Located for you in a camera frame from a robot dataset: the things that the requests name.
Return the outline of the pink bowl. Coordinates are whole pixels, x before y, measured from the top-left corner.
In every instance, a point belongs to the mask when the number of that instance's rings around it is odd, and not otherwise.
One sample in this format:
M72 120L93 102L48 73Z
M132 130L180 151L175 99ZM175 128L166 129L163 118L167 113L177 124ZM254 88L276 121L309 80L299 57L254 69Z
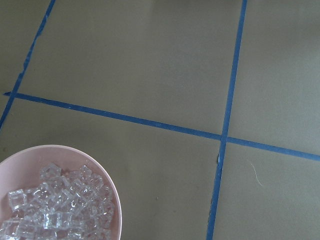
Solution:
M121 239L122 206L117 188L106 169L85 152L64 145L39 145L21 150L0 163L0 221L7 220L12 210L9 206L8 192L37 186L40 181L40 170L50 163L56 164L63 171L77 170L83 165L102 176L103 182L112 188L112 203L115 205L110 224L111 238Z

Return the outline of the pile of clear ice cubes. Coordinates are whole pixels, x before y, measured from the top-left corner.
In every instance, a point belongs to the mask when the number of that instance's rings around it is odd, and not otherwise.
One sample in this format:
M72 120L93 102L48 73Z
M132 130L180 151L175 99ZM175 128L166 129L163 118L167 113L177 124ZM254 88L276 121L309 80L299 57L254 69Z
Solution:
M2 240L110 240L113 190L83 165L62 173L50 164L41 183L7 193L11 217L0 226Z

